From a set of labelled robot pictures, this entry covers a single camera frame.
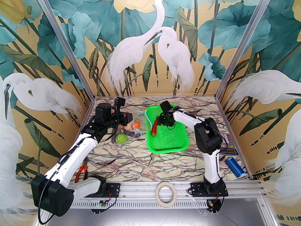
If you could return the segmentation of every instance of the white bird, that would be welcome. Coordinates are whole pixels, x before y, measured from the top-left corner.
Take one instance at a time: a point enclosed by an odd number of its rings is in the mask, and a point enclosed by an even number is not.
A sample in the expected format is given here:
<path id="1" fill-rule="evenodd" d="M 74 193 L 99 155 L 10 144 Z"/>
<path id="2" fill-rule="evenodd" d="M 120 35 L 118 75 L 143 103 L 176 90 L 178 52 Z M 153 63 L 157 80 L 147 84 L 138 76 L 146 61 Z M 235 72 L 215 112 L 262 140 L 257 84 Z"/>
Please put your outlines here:
<path id="1" fill-rule="evenodd" d="M 119 87 L 119 83 L 124 84 L 123 71 L 132 64 L 139 63 L 143 53 L 151 44 L 149 40 L 155 32 L 162 26 L 165 18 L 165 9 L 162 0 L 155 0 L 157 18 L 152 28 L 140 36 L 127 37 L 123 39 L 109 55 L 107 67 L 107 83 Z"/>
<path id="2" fill-rule="evenodd" d="M 189 91 L 194 82 L 194 72 L 190 63 L 189 49 L 181 41 L 177 41 L 177 33 L 171 27 L 161 27 L 150 41 L 160 37 L 158 51 L 161 58 L 167 63 L 175 82 L 179 76 L 179 93 Z"/>
<path id="3" fill-rule="evenodd" d="M 14 128 L 12 109 L 7 109 L 6 119 L 4 94 L 0 93 L 0 222 L 5 225 L 30 220 L 26 216 L 31 218 L 34 209 L 32 199 L 23 195 L 30 194 L 30 185 L 16 179 L 16 164 L 22 146 L 22 137 Z"/>
<path id="4" fill-rule="evenodd" d="M 32 80 L 26 74 L 13 73 L 7 76 L 2 85 L 5 96 L 5 116 L 12 91 L 27 108 L 36 111 L 53 111 L 71 118 L 71 113 L 82 119 L 82 107 L 69 92 L 47 78 Z"/>
<path id="5" fill-rule="evenodd" d="M 294 205 L 301 202 L 301 110 L 290 119 L 285 142 L 280 148 L 277 158 L 269 162 L 275 168 L 282 167 L 279 173 L 270 177 L 267 185 L 273 189 L 271 196 L 282 205 Z"/>
<path id="6" fill-rule="evenodd" d="M 300 99 L 301 83 L 278 70 L 265 70 L 243 78 L 230 93 L 229 103 L 240 103 L 245 97 L 258 99 L 262 104 L 275 100 Z"/>

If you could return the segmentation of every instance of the bird beak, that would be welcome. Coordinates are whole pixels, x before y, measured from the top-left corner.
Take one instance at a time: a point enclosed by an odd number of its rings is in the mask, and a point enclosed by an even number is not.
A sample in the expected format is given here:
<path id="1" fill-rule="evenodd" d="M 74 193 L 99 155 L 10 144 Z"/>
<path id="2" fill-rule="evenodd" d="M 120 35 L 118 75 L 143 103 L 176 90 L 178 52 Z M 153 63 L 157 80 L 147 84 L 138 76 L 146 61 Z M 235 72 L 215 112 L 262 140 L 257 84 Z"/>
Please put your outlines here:
<path id="1" fill-rule="evenodd" d="M 291 95 L 291 96 L 300 96 L 301 97 L 301 94 L 298 94 L 298 93 L 286 93 L 287 95 Z"/>
<path id="2" fill-rule="evenodd" d="M 156 37 L 157 37 L 157 35 L 159 34 L 159 33 L 162 33 L 162 32 L 156 32 L 144 45 L 146 45 L 147 43 L 149 43 L 150 41 L 152 41 L 152 40 L 154 40 Z"/>
<path id="3" fill-rule="evenodd" d="M 9 87 L 6 87 L 4 90 L 4 102 L 5 102 L 5 119 L 7 120 L 7 112 L 8 112 L 8 106 L 9 106 L 9 93 L 8 89 Z"/>

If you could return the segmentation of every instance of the orange ball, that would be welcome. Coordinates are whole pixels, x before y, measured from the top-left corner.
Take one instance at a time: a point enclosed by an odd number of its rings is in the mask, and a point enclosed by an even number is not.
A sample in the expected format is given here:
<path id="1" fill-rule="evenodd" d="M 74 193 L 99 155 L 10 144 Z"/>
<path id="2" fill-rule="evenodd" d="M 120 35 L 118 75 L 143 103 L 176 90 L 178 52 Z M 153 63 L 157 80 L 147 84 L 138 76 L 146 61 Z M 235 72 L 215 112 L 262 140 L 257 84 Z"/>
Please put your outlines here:
<path id="1" fill-rule="evenodd" d="M 134 124 L 135 124 L 135 129 L 138 129 L 140 127 L 140 123 L 139 122 L 135 121 Z"/>

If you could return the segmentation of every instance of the black mounting plate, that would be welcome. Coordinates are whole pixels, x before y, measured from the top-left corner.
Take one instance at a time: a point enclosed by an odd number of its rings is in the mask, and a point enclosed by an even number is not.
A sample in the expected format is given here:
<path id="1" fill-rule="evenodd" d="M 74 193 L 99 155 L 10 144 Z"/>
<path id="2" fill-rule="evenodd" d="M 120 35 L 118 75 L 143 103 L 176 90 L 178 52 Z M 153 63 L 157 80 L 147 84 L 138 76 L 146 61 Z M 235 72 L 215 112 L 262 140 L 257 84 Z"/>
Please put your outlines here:
<path id="1" fill-rule="evenodd" d="M 205 188 L 204 188 L 204 182 L 197 182 L 197 183 L 190 183 L 191 186 L 191 192 L 193 197 L 216 197 L 217 193 L 219 197 L 228 197 L 228 191 L 226 188 L 226 185 L 224 182 L 222 182 L 222 186 L 219 187 L 212 196 L 209 196 L 206 194 Z"/>
<path id="2" fill-rule="evenodd" d="M 110 195 L 108 193 L 110 191 L 111 198 L 118 198 L 119 197 L 119 191 L 120 191 L 120 183 L 107 183 L 106 186 L 106 194 L 104 196 L 96 196 L 94 194 L 90 194 L 86 196 L 85 198 L 109 198 Z"/>

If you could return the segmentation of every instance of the masking tape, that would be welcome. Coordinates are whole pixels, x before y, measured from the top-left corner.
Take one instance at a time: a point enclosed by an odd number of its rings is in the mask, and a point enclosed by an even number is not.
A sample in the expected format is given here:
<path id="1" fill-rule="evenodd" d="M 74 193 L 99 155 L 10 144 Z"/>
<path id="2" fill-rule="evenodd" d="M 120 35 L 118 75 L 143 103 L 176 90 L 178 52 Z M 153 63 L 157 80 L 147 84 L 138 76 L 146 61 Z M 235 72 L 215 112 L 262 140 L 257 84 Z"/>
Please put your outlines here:
<path id="1" fill-rule="evenodd" d="M 164 186 L 169 187 L 170 190 L 172 191 L 172 200 L 170 202 L 163 202 L 159 197 L 159 191 Z M 177 200 L 177 191 L 176 191 L 175 187 L 172 184 L 170 184 L 169 182 L 161 182 L 156 188 L 156 200 L 160 206 L 162 206 L 164 208 L 170 208 L 172 205 L 175 204 L 175 202 Z"/>

